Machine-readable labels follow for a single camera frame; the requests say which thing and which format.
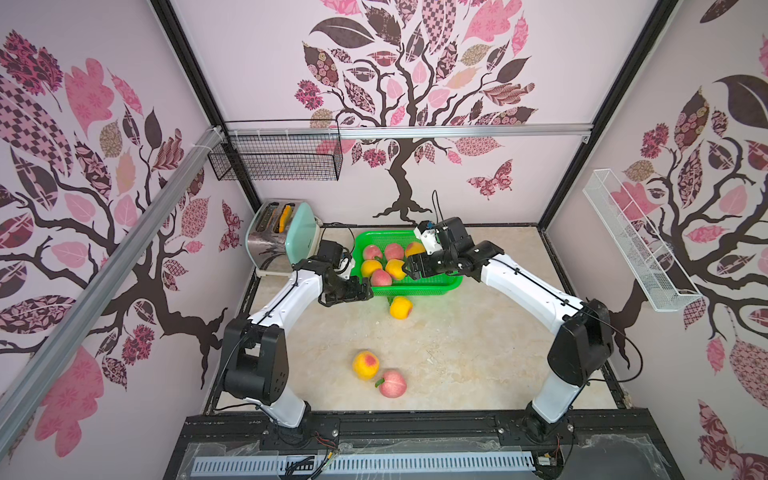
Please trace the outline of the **yellow peach with red blush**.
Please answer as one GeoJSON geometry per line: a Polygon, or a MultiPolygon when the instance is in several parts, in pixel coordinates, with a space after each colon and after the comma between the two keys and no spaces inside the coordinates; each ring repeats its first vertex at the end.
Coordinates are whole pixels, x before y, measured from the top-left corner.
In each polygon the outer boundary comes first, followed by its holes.
{"type": "Polygon", "coordinates": [[[411,257],[414,255],[419,255],[422,253],[425,253],[426,249],[420,242],[413,242],[407,246],[405,249],[405,255],[406,257],[411,257]]]}

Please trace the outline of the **large pink peach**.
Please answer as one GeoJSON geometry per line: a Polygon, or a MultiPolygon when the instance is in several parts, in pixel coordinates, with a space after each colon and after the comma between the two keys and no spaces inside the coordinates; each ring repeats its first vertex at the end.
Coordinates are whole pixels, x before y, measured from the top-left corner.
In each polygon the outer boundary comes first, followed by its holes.
{"type": "Polygon", "coordinates": [[[384,255],[387,261],[404,260],[405,249],[402,245],[391,243],[385,247],[384,255]]]}

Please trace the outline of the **pink peach front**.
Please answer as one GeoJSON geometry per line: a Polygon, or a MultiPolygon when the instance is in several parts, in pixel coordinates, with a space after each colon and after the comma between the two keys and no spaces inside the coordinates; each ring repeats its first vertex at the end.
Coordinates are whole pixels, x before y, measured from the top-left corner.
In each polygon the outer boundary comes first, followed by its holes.
{"type": "Polygon", "coordinates": [[[399,371],[386,370],[376,381],[375,387],[385,398],[395,399],[406,393],[408,385],[399,371]]]}

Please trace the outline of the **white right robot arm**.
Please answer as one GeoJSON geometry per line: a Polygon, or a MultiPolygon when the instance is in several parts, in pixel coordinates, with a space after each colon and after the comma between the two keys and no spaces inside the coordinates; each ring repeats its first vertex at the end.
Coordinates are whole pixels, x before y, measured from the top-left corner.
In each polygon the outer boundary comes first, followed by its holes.
{"type": "Polygon", "coordinates": [[[553,334],[547,355],[550,373],[526,407],[532,429],[558,424],[591,375],[614,352],[610,314],[602,302],[581,300],[555,288],[492,242],[412,255],[405,260],[404,271],[414,280],[442,274],[472,278],[504,294],[553,334]]]}

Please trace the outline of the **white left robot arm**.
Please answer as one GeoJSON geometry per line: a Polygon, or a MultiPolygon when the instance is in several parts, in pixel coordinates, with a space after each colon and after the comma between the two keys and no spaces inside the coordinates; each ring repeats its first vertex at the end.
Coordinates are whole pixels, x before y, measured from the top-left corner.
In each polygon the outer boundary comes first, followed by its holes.
{"type": "Polygon", "coordinates": [[[216,386],[256,406],[278,426],[299,428],[308,404],[288,386],[288,333],[313,303],[330,308],[372,298],[368,279],[344,277],[329,261],[300,261],[284,287],[265,307],[252,315],[243,314],[227,325],[216,386]]]}

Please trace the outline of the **green plastic basket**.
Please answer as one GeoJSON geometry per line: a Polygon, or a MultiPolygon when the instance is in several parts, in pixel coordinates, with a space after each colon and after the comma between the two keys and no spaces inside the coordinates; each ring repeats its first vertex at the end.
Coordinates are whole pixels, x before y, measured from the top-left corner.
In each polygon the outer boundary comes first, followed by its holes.
{"type": "MultiPolygon", "coordinates": [[[[411,230],[372,230],[359,233],[356,236],[355,248],[352,252],[354,266],[350,271],[350,275],[361,277],[361,267],[364,262],[363,253],[366,247],[374,245],[384,251],[390,244],[406,247],[416,240],[417,237],[411,230]]],[[[446,274],[420,280],[406,277],[403,280],[394,280],[390,286],[373,287],[372,291],[375,296],[385,297],[436,296],[444,295],[458,288],[462,281],[462,277],[448,276],[446,274]]]]}

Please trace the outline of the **mint green toaster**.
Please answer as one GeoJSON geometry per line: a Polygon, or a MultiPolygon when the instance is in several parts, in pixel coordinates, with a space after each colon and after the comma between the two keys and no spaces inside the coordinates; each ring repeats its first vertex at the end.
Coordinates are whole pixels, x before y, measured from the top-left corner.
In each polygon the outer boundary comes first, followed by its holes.
{"type": "Polygon", "coordinates": [[[251,221],[245,248],[259,278],[289,276],[293,266],[319,247],[321,221],[301,200],[272,199],[251,221]]]}

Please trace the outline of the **yellow red peach front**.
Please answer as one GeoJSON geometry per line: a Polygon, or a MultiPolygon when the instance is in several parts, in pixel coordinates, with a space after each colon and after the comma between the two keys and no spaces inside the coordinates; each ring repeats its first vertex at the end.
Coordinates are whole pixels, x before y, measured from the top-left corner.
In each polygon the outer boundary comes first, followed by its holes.
{"type": "Polygon", "coordinates": [[[368,381],[374,379],[378,374],[380,361],[374,353],[365,350],[354,357],[352,368],[359,379],[368,381]]]}

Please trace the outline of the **aluminium frame bar back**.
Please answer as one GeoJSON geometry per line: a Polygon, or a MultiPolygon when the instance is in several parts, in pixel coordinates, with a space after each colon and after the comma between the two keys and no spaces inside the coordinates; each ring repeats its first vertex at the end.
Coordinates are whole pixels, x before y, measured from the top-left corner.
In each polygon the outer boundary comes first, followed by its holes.
{"type": "Polygon", "coordinates": [[[339,128],[234,128],[232,136],[246,135],[299,136],[331,135],[344,140],[408,139],[408,138],[481,138],[481,137],[533,137],[578,136],[589,137],[593,126],[588,123],[549,123],[520,125],[470,125],[470,126],[395,126],[339,128]]]}

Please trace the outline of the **aluminium frame bar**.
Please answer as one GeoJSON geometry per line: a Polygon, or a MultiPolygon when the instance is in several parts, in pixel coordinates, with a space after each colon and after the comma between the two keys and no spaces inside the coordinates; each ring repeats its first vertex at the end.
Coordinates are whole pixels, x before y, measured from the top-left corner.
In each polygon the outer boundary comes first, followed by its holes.
{"type": "Polygon", "coordinates": [[[299,136],[331,135],[344,140],[408,139],[408,138],[481,138],[481,137],[533,137],[578,136],[589,137],[593,126],[588,123],[549,123],[520,125],[470,125],[470,126],[395,126],[339,128],[234,128],[232,136],[246,135],[299,136]]]}
{"type": "Polygon", "coordinates": [[[224,139],[223,128],[209,127],[122,239],[106,265],[77,298],[61,323],[27,362],[1,399],[1,456],[6,457],[28,419],[75,355],[182,194],[203,168],[208,152],[224,139]]]}

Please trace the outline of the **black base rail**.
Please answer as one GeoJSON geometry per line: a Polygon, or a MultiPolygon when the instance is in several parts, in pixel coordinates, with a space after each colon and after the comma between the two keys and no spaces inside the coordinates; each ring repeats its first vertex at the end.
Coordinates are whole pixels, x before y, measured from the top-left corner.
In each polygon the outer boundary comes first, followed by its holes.
{"type": "Polygon", "coordinates": [[[507,473],[374,474],[202,479],[678,479],[681,471],[645,409],[572,410],[532,429],[527,410],[312,412],[297,429],[257,412],[184,422],[165,477],[189,477],[197,457],[443,452],[532,454],[535,470],[507,473]]]}

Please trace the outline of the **aluminium frame bar left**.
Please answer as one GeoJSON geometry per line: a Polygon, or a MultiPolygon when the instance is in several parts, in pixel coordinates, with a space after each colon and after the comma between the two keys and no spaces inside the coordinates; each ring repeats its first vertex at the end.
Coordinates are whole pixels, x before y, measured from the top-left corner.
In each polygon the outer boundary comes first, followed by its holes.
{"type": "Polygon", "coordinates": [[[182,194],[203,168],[208,152],[224,139],[223,128],[209,127],[122,239],[106,265],[77,298],[61,323],[27,362],[1,399],[1,456],[6,457],[28,419],[75,355],[182,194]]]}

